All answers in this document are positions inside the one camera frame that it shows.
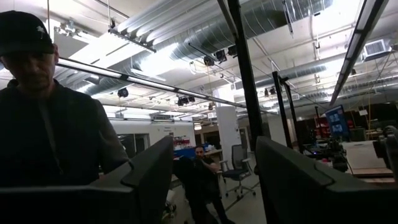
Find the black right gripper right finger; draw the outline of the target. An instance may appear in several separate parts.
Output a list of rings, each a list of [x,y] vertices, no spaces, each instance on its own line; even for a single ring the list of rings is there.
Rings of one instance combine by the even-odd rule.
[[[280,224],[398,224],[398,189],[379,187],[260,136],[256,163]]]

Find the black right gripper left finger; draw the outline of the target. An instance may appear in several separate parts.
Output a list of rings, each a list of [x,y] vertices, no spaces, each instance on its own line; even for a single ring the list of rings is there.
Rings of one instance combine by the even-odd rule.
[[[89,185],[0,189],[0,224],[160,224],[174,141],[165,136]]]

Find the grey office chair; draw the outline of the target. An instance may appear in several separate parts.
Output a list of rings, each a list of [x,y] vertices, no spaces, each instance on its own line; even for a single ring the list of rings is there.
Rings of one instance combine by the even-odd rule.
[[[242,184],[242,181],[245,178],[254,173],[249,163],[250,160],[247,149],[243,148],[241,144],[237,144],[231,147],[231,159],[220,161],[221,176],[224,184],[226,184],[226,179],[231,179],[238,183],[237,187],[233,187],[231,189],[227,189],[227,187],[225,187],[226,197],[229,196],[230,192],[235,192],[236,198],[240,200],[243,198],[244,190],[247,190],[252,193],[253,196],[256,196],[256,191],[254,189]]]

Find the seated person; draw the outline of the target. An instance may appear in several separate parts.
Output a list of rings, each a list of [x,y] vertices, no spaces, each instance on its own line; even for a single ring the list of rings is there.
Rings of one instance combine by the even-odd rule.
[[[205,156],[203,146],[195,147],[193,159],[174,160],[172,170],[184,186],[195,224],[236,224],[227,217],[220,199],[217,178],[220,168]]]

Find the white background table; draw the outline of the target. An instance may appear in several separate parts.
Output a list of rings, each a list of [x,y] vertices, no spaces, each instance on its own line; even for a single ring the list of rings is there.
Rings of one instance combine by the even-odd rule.
[[[392,174],[382,158],[378,158],[372,141],[343,142],[350,167],[348,172],[361,174]]]

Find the white building pillar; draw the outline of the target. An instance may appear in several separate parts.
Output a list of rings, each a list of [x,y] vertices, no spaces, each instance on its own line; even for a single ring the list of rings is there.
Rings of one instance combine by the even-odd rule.
[[[232,147],[241,144],[236,107],[224,103],[216,103],[216,118],[223,160],[232,166]]]

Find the standing person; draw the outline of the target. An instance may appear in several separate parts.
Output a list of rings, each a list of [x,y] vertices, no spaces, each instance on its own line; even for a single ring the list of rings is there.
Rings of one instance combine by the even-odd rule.
[[[0,12],[0,188],[87,185],[128,160],[103,105],[55,79],[58,60],[37,16]]]

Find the long ceiling light bar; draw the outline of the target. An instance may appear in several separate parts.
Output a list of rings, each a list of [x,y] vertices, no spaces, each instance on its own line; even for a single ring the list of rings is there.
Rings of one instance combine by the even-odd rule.
[[[348,45],[343,66],[340,70],[330,106],[335,104],[340,91],[344,87],[369,35],[384,12],[389,0],[364,0],[353,35]]]

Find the white ceiling air vent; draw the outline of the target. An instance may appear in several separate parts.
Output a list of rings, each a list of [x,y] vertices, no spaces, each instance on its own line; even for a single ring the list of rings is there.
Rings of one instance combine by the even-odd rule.
[[[367,62],[388,55],[392,50],[390,43],[391,39],[379,39],[366,43],[363,48],[362,60]]]

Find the thin black frame post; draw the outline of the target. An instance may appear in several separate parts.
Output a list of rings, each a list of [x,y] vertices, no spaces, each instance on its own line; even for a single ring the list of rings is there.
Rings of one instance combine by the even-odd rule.
[[[285,113],[284,101],[283,101],[283,97],[282,97],[282,87],[280,85],[278,71],[272,72],[272,77],[274,80],[275,92],[276,92],[277,100],[278,100],[278,104],[279,104],[280,117],[282,120],[283,129],[284,129],[286,145],[287,145],[287,147],[292,149],[293,145],[292,145],[292,141],[290,138],[289,127],[288,127],[288,123],[287,123],[287,116]]]

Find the black frame light bar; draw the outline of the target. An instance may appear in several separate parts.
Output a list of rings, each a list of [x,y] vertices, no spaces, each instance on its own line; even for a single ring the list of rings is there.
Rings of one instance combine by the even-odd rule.
[[[89,87],[87,90],[85,90],[85,93],[88,95],[111,93],[119,89],[125,88],[129,85],[135,84],[154,90],[167,91],[184,96],[192,96],[194,98],[199,98],[206,101],[212,101],[215,103],[234,106],[237,108],[244,108],[244,109],[247,108],[247,106],[245,105],[234,103],[232,101],[222,100],[220,98],[215,98],[213,96],[195,93],[193,91],[177,88],[174,86],[164,85],[158,82],[153,82],[139,77],[132,77],[122,72],[117,72],[107,68],[101,68],[94,65],[85,64],[82,62],[78,62],[76,60],[71,60],[69,58],[60,58],[58,61],[58,66],[62,68],[68,68],[72,70],[77,70],[79,72],[89,73],[92,75],[103,77],[103,79],[98,84],[95,84],[93,87]]]

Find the black vertical frame post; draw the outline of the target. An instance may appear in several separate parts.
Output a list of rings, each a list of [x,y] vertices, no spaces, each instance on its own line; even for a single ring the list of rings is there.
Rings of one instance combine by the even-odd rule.
[[[243,83],[249,127],[251,130],[251,150],[255,152],[257,138],[262,136],[264,132],[262,129],[262,116],[254,83],[251,58],[242,22],[241,5],[239,0],[217,0],[217,2],[233,35],[237,48],[239,69]]]

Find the silver ribbed air duct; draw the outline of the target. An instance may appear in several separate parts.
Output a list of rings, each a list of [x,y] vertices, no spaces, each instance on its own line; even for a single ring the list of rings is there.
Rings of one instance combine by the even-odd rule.
[[[239,0],[246,37],[251,39],[312,16],[333,0]],[[216,0],[160,0],[146,12],[131,16],[73,58],[98,67],[126,65],[147,77],[156,57],[191,62],[234,45],[234,37]]]

